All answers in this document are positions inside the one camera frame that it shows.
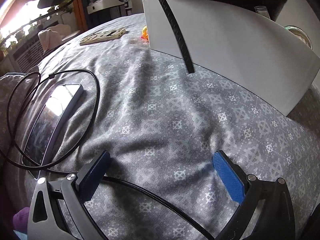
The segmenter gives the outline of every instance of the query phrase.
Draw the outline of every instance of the white wall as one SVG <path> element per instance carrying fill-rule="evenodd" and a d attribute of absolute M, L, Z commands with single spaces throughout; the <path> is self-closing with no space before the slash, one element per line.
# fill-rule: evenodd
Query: white wall
<path fill-rule="evenodd" d="M 132 0 L 132 13 L 142 13 L 142 0 Z M 306 0 L 288 0 L 277 21 L 282 26 L 295 25 L 311 39 L 313 51 L 320 56 L 320 22 Z M 320 73 L 314 84 L 320 88 Z"/>

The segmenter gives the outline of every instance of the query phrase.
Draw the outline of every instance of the purple object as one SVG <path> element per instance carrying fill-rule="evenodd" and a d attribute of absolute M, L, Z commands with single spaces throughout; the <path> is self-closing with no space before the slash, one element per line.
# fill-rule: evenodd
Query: purple object
<path fill-rule="evenodd" d="M 29 207 L 25 207 L 13 216 L 12 223 L 14 230 L 27 233 L 29 210 Z"/>

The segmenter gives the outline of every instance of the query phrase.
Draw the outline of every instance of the black cable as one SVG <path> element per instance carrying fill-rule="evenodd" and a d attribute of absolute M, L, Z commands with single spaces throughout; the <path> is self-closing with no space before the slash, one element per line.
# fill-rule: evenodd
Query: black cable
<path fill-rule="evenodd" d="M 66 3 L 66 4 L 65 4 L 64 6 L 62 6 L 61 8 L 58 8 L 58 9 L 56 9 L 56 10 L 50 12 L 50 13 L 47 13 L 47 14 L 45 14 L 45 15 L 42 15 L 42 16 L 38 17 L 37 19 L 31 20 L 30 22 L 22 25 L 20 28 L 18 28 L 18 29 L 15 30 L 14 32 L 10 33 L 7 37 L 5 37 L 5 38 L 0 42 L 0 46 L 3 45 L 3 44 L 7 41 L 7 39 L 9 39 L 12 35 L 14 35 L 15 33 L 17 33 L 18 31 L 22 30 L 23 27 L 25 27 L 25 26 L 27 26 L 27 25 L 30 25 L 30 24 L 32 24 L 32 23 L 34 23 L 34 22 L 36 22 L 36 21 L 39 21 L 39 20 L 41 20 L 41 19 L 43 19 L 43 18 L 47 18 L 48 16 L 50 16 L 50 15 L 52 15 L 52 14 L 54 14 L 54 13 L 57 13 L 57 12 L 59 12 L 59 11 L 62 11 L 64 8 L 66 8 L 66 7 L 69 6 L 71 3 L 73 3 L 73 1 L 74 1 L 74 0 L 70 0 L 68 3 Z"/>
<path fill-rule="evenodd" d="M 95 105 L 94 105 L 94 109 L 92 112 L 92 115 L 90 117 L 89 123 L 87 125 L 87 128 L 85 130 L 85 132 L 82 134 L 82 136 L 80 137 L 80 139 L 77 141 L 77 143 L 68 151 L 66 152 L 61 158 L 59 158 L 58 160 L 56 160 L 55 162 L 49 163 L 47 165 L 40 165 L 39 163 L 35 162 L 34 160 L 32 160 L 26 153 L 24 153 L 20 147 L 18 146 L 17 142 L 15 141 L 15 133 L 17 130 L 17 123 L 18 120 L 21 118 L 22 113 L 25 111 L 25 109 L 27 108 L 28 104 L 31 102 L 31 100 L 33 99 L 33 96 L 35 95 L 38 87 L 44 83 L 45 81 L 54 78 L 56 75 L 62 74 L 62 73 L 70 73 L 70 72 L 87 72 L 89 73 L 95 81 L 95 85 L 96 85 L 96 97 L 95 97 Z M 19 85 L 22 84 L 22 82 L 24 80 L 26 80 L 28 77 L 32 76 L 32 75 L 38 75 L 39 80 L 38 80 L 38 84 L 28 93 L 28 95 L 26 96 L 25 100 L 22 103 L 21 109 L 18 113 L 18 117 L 17 120 L 14 124 L 14 129 L 13 129 L 13 133 L 10 127 L 10 123 L 9 123 L 9 109 L 10 109 L 10 103 L 12 100 L 12 97 L 15 93 L 15 91 L 17 90 L 17 88 L 19 87 Z M 68 175 L 70 173 L 77 173 L 77 172 L 66 172 L 66 171 L 57 171 L 57 170 L 52 170 L 49 169 L 52 166 L 57 165 L 58 163 L 62 162 L 63 160 L 65 160 L 71 153 L 73 153 L 75 151 L 75 149 L 80 145 L 80 143 L 82 142 L 82 140 L 84 139 L 84 137 L 86 136 L 89 128 L 91 127 L 91 125 L 93 124 L 92 119 L 95 118 L 96 114 L 97 114 L 97 110 L 98 110 L 98 106 L 99 106 L 99 100 L 100 100 L 100 85 L 99 85 L 99 81 L 97 79 L 97 77 L 95 76 L 95 74 L 93 72 L 91 72 L 90 70 L 87 69 L 78 69 L 78 70 L 66 70 L 66 71 L 61 71 L 61 72 L 57 72 L 57 73 L 51 73 L 49 74 L 49 77 L 44 79 L 43 81 L 40 81 L 41 79 L 41 74 L 39 72 L 32 72 L 29 73 L 27 75 L 25 75 L 19 82 L 18 84 L 15 86 L 15 88 L 13 89 L 10 98 L 9 98 L 9 102 L 7 105 L 7 126 L 8 126 L 8 131 L 12 140 L 12 144 L 19 150 L 19 152 L 28 160 L 30 161 L 33 165 L 35 166 L 26 166 L 26 165 L 22 165 L 19 163 L 14 162 L 13 160 L 11 160 L 7 155 L 5 155 L 2 150 L 0 149 L 0 154 L 12 165 L 24 169 L 24 170 L 29 170 L 29 171 L 37 171 L 37 170 L 46 170 L 50 173 L 55 173 L 55 174 L 60 174 L 60 175 Z M 27 98 L 31 96 L 31 99 L 28 101 L 28 103 L 26 103 L 25 107 L 23 108 Z M 191 226 L 193 226 L 197 231 L 199 231 L 203 236 L 205 236 L 208 240 L 214 240 L 214 237 L 206 230 L 204 229 L 200 224 L 198 224 L 195 220 L 193 220 L 190 216 L 188 216 L 185 212 L 183 212 L 182 210 L 180 210 L 178 207 L 176 207 L 175 205 L 171 204 L 170 202 L 166 201 L 165 199 L 159 197 L 158 195 L 144 189 L 143 187 L 140 187 L 138 185 L 135 185 L 133 183 L 121 180 L 121 179 L 117 179 L 117 178 L 112 178 L 112 177 L 108 177 L 108 176 L 104 176 L 102 178 L 102 181 L 109 181 L 109 182 L 113 182 L 113 183 L 117 183 L 117 184 L 121 184 L 123 186 L 129 187 L 131 189 L 137 190 L 141 193 L 143 193 L 144 195 L 152 198 L 153 200 L 159 202 L 160 204 L 164 205 L 165 207 L 169 208 L 171 211 L 175 212 L 177 215 L 179 215 L 181 218 L 183 218 L 186 222 L 188 222 Z"/>

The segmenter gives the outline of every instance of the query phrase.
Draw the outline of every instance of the gray patterned bedsheet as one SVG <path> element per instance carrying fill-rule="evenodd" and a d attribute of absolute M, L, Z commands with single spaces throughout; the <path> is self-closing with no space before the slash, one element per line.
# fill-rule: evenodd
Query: gray patterned bedsheet
<path fill-rule="evenodd" d="M 214 72 L 195 65 L 196 72 L 188 74 L 181 59 L 150 50 L 140 38 L 144 25 L 143 14 L 110 21 L 40 63 L 44 77 L 67 69 L 92 70 L 101 86 L 93 129 L 55 168 L 79 170 L 106 149 L 114 160 L 109 176 L 158 194 L 217 236 L 238 206 L 212 167 L 212 153 L 223 149 L 246 173 L 263 180 L 286 179 L 299 234 L 320 191 L 317 90 L 311 87 L 285 117 Z M 119 27 L 127 33 L 117 40 L 79 46 L 93 31 Z M 81 83 L 85 91 L 58 138 L 55 159 L 74 145 L 88 121 L 95 95 L 90 75 L 64 74 L 43 85 L 18 135 L 24 144 L 29 121 L 36 119 L 53 86 L 63 83 Z M 11 157 L 20 159 L 16 152 Z M 7 164 L 4 179 L 16 208 L 30 205 L 35 182 L 28 172 Z M 109 239 L 204 239 L 175 213 L 126 187 L 100 184 L 85 205 Z M 79 237 L 65 208 L 64 212 Z"/>

